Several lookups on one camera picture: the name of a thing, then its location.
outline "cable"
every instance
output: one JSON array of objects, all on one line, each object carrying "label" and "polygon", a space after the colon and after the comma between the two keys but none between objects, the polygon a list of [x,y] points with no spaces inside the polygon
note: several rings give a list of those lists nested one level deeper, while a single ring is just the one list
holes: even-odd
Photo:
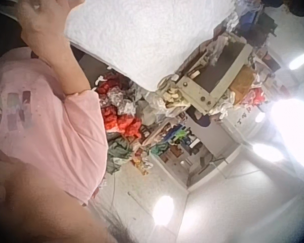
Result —
[{"label": "cable", "polygon": [[112,209],[112,207],[113,207],[113,200],[115,199],[115,191],[116,191],[116,176],[115,176],[115,173],[113,173],[112,176],[113,176],[113,192],[112,192],[110,209]]}]

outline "clutter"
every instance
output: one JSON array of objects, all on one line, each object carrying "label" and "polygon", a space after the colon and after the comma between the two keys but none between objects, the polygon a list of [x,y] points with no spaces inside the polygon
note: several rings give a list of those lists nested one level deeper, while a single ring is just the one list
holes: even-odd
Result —
[{"label": "clutter", "polygon": [[235,105],[241,103],[248,94],[254,80],[254,71],[244,65],[229,87],[229,89],[235,93]]},{"label": "clutter", "polygon": [[130,160],[133,150],[128,140],[123,137],[110,141],[108,145],[107,172],[113,174]]},{"label": "clutter", "polygon": [[99,94],[101,113],[107,133],[120,133],[124,136],[141,137],[141,121],[136,115],[134,97],[124,78],[113,72],[104,76],[96,92]]},{"label": "clutter", "polygon": [[227,110],[232,108],[235,102],[235,93],[229,89],[222,95],[216,105],[209,111],[209,115],[221,113],[219,119],[227,116]]},{"label": "clutter", "polygon": [[153,168],[153,164],[149,162],[148,153],[144,151],[142,148],[139,148],[132,159],[133,165],[141,171],[142,175],[148,175],[148,171]]},{"label": "clutter", "polygon": [[106,79],[104,79],[103,76],[99,76],[99,78],[97,79],[97,81],[95,82],[95,85],[98,86],[100,81],[107,81]]}]

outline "hair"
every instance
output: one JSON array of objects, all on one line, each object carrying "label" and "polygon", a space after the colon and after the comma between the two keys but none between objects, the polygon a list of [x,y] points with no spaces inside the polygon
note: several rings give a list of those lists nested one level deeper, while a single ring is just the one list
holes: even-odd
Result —
[{"label": "hair", "polygon": [[117,243],[137,243],[138,241],[132,236],[127,225],[121,220],[119,214],[112,206],[106,207],[107,202],[89,201],[88,209],[93,212],[94,216],[105,222],[108,233],[116,240]]},{"label": "hair", "polygon": [[129,232],[128,228],[121,221],[120,217],[116,213],[107,213],[104,216],[105,221],[108,224],[108,232],[117,243],[136,243],[137,241]]}]

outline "fluorescent light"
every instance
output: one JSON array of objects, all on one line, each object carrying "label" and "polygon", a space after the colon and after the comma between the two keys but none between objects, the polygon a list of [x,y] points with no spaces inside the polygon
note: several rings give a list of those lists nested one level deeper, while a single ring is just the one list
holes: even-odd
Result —
[{"label": "fluorescent light", "polygon": [[265,113],[264,112],[260,112],[257,117],[255,118],[255,122],[256,123],[260,123],[263,121],[263,119],[265,118]]},{"label": "fluorescent light", "polygon": [[284,158],[283,154],[278,149],[265,144],[258,143],[253,145],[253,151],[270,162],[277,162]]},{"label": "fluorescent light", "polygon": [[272,108],[272,118],[286,147],[304,166],[304,102],[280,100]]},{"label": "fluorescent light", "polygon": [[173,199],[169,196],[161,197],[153,210],[156,225],[167,225],[171,220],[173,210]]},{"label": "fluorescent light", "polygon": [[304,64],[304,54],[300,55],[299,57],[295,58],[290,64],[289,69],[295,70],[301,67]]}]

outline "wall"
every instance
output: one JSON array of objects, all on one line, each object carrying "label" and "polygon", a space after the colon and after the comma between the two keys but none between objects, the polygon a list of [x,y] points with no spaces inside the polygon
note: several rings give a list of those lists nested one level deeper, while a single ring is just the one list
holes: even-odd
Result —
[{"label": "wall", "polygon": [[275,31],[277,37],[270,35],[268,43],[269,53],[282,66],[276,72],[277,77],[286,87],[303,83],[304,65],[294,71],[290,71],[288,65],[304,53],[304,17],[287,13],[283,6],[278,9],[266,8],[265,12],[278,24]]},{"label": "wall", "polygon": [[216,123],[211,123],[209,127],[203,128],[188,117],[186,126],[191,128],[191,131],[215,157],[225,153],[236,144],[230,135]]},{"label": "wall", "polygon": [[178,243],[295,242],[304,183],[245,150],[222,171],[228,179],[218,173],[188,196]]}]

